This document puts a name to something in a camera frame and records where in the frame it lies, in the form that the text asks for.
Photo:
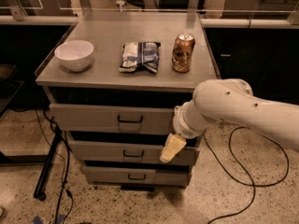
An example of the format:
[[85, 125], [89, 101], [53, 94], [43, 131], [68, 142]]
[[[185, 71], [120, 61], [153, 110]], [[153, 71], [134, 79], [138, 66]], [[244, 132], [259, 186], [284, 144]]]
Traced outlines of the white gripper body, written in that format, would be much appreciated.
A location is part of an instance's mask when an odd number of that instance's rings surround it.
[[174, 108], [173, 130], [185, 139], [201, 136], [214, 123], [215, 120], [204, 116], [193, 101]]

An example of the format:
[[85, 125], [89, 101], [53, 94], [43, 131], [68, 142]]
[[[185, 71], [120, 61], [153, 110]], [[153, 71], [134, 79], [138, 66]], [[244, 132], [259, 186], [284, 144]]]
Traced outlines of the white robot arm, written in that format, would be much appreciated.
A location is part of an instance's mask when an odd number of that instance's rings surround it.
[[192, 99], [174, 108], [173, 132], [160, 160], [170, 162], [189, 139], [221, 121], [251, 129], [279, 144], [299, 149], [299, 106], [257, 98], [242, 79], [210, 79], [200, 83]]

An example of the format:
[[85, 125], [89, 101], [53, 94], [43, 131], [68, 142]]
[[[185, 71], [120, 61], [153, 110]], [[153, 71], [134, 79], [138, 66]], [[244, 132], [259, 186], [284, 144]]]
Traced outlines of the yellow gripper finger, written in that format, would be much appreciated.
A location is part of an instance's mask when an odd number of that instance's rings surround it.
[[186, 139], [178, 134], [169, 134], [162, 149], [160, 161], [170, 162], [186, 146]]

